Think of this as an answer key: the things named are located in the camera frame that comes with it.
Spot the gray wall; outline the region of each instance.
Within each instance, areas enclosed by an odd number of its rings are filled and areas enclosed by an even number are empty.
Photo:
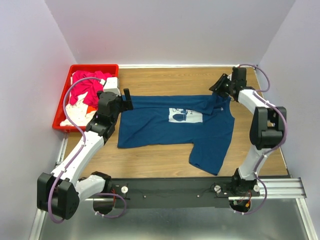
[[[79,63],[258,63],[294,0],[45,0]]]
[[[52,121],[75,63],[43,0],[0,5],[0,239],[29,239],[39,174],[54,166]]]
[[[294,177],[301,177],[306,203],[320,236],[320,2],[297,0],[260,62],[271,81],[265,97],[287,109],[282,147]],[[261,86],[265,80],[259,75]]]

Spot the white graphic print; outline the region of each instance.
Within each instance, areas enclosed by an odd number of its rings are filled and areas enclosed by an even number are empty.
[[[169,122],[189,124],[202,123],[202,113],[188,109],[169,108]]]

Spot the wooden tabletop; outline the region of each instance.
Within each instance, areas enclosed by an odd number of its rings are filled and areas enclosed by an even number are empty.
[[[120,89],[129,88],[133,96],[210,95],[212,92],[209,87],[216,83],[223,73],[230,74],[231,71],[230,67],[120,69]],[[255,73],[250,68],[247,70],[247,85],[259,89]],[[251,146],[249,130],[252,114],[235,101],[230,103],[230,110],[235,117],[234,130],[219,176],[232,176],[246,158]],[[115,132],[91,159],[82,177],[87,177],[94,171],[103,172],[112,178],[212,176],[189,164],[192,143],[117,148],[119,123],[120,119]],[[80,137],[78,132],[69,135],[65,157]],[[260,175],[287,175],[279,150],[266,160]]]

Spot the red clothing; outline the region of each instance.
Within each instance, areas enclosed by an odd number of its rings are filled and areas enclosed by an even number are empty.
[[[76,71],[72,76],[72,82],[75,83],[76,81],[86,78],[86,77],[96,77],[99,79],[107,80],[107,78],[112,77],[110,73],[102,73],[101,71],[96,71],[94,73],[88,71]],[[102,84],[100,84],[99,80],[96,79],[88,79],[79,82],[74,88],[71,90],[71,97],[69,103],[71,105],[75,105],[78,101],[78,96],[84,94],[86,92],[87,95],[85,96],[83,103],[87,104],[88,106],[97,108],[98,107],[98,96],[97,92],[103,90]]]

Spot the blue t-shirt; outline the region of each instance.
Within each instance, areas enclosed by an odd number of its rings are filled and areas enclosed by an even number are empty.
[[[229,97],[213,93],[131,99],[134,109],[121,114],[118,148],[193,143],[189,163],[218,174],[234,129]]]

